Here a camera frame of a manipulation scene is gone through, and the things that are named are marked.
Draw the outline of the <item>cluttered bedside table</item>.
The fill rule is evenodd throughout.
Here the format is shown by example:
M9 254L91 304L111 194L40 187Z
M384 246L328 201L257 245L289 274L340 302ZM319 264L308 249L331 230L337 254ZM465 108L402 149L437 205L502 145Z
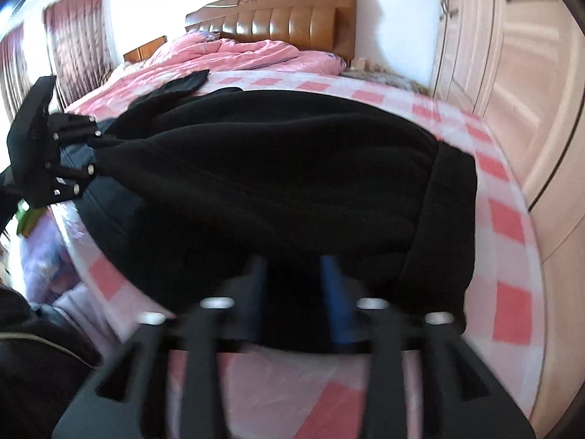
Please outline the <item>cluttered bedside table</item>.
M374 63L372 60L366 59L366 57L357 57L352 60L350 66L342 71L341 76L375 82L416 94L429 96L429 90L425 86L422 86L415 80L397 74L393 70L382 67L380 64Z

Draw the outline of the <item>wooden nightstand far side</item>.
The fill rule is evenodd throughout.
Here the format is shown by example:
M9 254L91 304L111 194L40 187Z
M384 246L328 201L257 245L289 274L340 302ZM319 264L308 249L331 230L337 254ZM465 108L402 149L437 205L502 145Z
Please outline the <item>wooden nightstand far side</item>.
M167 37L162 36L160 38L156 38L149 43L145 43L142 46L138 46L134 50L130 50L128 53L125 53L123 56L123 60L126 63L136 64L140 61L147 60L156 53L156 50L163 46L163 44L167 43Z

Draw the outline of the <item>cream wardrobe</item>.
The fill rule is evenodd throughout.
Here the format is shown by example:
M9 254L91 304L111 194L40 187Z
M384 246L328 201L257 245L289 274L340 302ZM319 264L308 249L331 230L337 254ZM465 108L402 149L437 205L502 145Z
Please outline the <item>cream wardrobe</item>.
M543 271L532 425L584 434L584 0L439 0L434 97L482 117L521 185Z

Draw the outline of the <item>black pants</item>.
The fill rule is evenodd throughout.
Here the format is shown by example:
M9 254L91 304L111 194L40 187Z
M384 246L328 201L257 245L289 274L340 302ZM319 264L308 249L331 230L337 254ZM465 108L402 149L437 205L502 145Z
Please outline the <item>black pants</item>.
M260 334L332 346L320 257L417 321L466 326L474 159L382 109L311 92L197 90L191 75L131 103L100 141L63 149L97 175L75 206L102 253L174 313L266 261Z

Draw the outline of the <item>pink quilt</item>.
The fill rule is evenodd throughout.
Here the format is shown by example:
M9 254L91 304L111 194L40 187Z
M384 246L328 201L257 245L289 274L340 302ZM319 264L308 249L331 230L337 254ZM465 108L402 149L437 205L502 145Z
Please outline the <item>pink quilt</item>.
M136 97L194 71L276 70L338 75L342 57L323 50L300 50L283 41L240 43L215 33L190 32L162 44L146 60L121 64L109 80L67 107L68 113L112 117Z

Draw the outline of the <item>brown wooden headboard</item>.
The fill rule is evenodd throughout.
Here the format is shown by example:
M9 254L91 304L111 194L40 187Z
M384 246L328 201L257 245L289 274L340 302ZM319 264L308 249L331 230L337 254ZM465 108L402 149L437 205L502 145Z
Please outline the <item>brown wooden headboard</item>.
M237 42L282 41L300 50L355 57L357 0L218 0L185 16L187 31Z

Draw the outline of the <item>maroon curtain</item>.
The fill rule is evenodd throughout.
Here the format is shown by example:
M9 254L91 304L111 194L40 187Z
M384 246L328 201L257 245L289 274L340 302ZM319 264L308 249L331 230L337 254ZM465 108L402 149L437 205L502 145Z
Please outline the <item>maroon curtain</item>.
M10 122L31 88L23 40L23 24L14 27L1 40L1 94Z
M103 0L58 0L44 9L57 100L67 108L98 88L113 68Z

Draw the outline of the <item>maroon curtain right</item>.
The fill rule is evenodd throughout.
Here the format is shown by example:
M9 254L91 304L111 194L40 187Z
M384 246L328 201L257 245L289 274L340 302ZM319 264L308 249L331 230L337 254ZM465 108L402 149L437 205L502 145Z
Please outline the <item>maroon curtain right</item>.
M67 108L98 88L113 68L103 0L58 0L44 9L57 100Z

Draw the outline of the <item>pink checkered bed sheet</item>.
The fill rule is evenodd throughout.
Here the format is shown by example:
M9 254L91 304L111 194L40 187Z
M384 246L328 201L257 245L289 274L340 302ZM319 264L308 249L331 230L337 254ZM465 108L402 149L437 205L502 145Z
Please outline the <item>pink checkered bed sheet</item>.
M172 82L89 127L58 160L92 165L76 208L107 259L174 313L117 359L161 408L161 360L188 352L181 436L227 424L218 355L245 344L370 359L360 434L407 432L403 359L422 356L427 438L531 438L463 340L475 264L474 159L354 100Z

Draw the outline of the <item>maroon curtain left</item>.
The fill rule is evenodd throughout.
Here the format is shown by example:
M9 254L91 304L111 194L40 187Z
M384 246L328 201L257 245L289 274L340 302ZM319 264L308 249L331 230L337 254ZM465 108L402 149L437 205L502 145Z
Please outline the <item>maroon curtain left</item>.
M23 24L14 27L1 40L1 94L10 122L31 88L23 40Z

